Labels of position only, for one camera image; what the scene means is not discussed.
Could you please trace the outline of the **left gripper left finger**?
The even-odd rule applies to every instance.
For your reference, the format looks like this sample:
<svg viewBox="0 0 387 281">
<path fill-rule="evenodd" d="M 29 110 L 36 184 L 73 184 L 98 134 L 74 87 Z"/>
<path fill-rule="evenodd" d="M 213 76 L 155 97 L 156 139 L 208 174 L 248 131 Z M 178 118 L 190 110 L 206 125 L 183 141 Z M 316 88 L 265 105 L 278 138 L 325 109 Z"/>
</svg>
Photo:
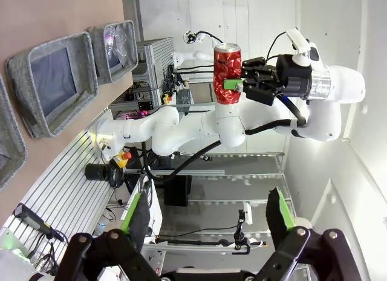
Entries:
<svg viewBox="0 0 387 281">
<path fill-rule="evenodd" d="M 118 266 L 129 280 L 160 280 L 141 255 L 150 220 L 147 196 L 141 193 L 130 205 L 122 228 L 114 228 L 98 237 L 74 234 L 55 279 L 97 280 L 105 268 Z"/>
</svg>

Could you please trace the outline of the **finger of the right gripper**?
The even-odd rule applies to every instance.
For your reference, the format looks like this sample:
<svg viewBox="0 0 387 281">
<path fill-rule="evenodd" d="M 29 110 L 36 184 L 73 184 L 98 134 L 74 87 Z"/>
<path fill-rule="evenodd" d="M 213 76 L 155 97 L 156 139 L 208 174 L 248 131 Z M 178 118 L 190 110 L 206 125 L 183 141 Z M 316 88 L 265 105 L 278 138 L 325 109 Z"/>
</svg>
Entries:
<svg viewBox="0 0 387 281">
<path fill-rule="evenodd" d="M 225 79 L 223 81 L 223 88 L 229 91 L 243 92 L 246 99 L 267 106 L 272 106 L 276 97 L 276 93 L 271 88 L 260 88 L 254 80 Z"/>
<path fill-rule="evenodd" d="M 243 60 L 241 65 L 242 79 L 274 79 L 276 68 L 268 65 L 265 57 Z"/>
</svg>

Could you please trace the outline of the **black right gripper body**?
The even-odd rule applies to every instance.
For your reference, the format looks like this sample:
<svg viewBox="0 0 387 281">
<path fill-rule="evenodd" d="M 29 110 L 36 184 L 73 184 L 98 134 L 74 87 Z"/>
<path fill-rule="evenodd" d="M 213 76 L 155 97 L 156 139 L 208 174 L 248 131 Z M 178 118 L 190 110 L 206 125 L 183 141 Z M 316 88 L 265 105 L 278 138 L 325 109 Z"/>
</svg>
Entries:
<svg viewBox="0 0 387 281">
<path fill-rule="evenodd" d="M 306 97 L 310 92 L 312 68 L 294 63 L 291 54 L 279 54 L 267 59 L 276 59 L 273 79 L 267 84 L 267 89 L 285 97 Z"/>
</svg>

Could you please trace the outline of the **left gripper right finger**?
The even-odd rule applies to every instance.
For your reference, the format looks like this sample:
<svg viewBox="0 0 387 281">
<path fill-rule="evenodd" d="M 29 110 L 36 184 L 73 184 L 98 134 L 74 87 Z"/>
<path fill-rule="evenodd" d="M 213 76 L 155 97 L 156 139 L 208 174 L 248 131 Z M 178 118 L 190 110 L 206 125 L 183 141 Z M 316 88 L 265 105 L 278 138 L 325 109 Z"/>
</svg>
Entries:
<svg viewBox="0 0 387 281">
<path fill-rule="evenodd" d="M 318 280 L 361 279 L 344 233 L 331 228 L 319 234 L 296 225 L 278 188 L 269 192 L 265 215 L 275 252 L 257 280 L 288 280 L 299 264 L 311 266 Z"/>
</svg>

